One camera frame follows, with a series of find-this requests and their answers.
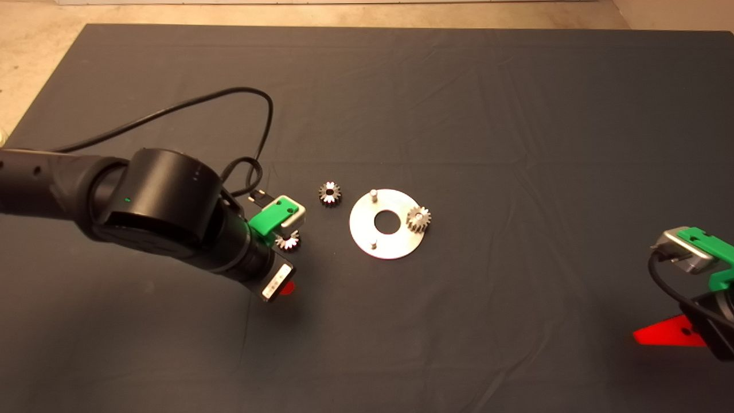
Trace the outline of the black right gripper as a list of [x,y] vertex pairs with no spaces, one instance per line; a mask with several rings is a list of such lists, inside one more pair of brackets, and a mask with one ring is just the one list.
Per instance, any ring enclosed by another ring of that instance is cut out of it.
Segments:
[[733,361],[733,330],[705,316],[708,309],[733,321],[732,292],[709,292],[693,299],[699,309],[686,306],[679,314],[633,332],[635,342],[647,346],[707,347],[720,361]]

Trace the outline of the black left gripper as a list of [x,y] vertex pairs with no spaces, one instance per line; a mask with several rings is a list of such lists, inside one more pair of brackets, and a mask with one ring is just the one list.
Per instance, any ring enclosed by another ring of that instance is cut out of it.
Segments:
[[285,256],[275,252],[252,228],[246,227],[247,240],[227,278],[235,280],[262,302],[270,303],[296,289],[292,280],[296,267]]

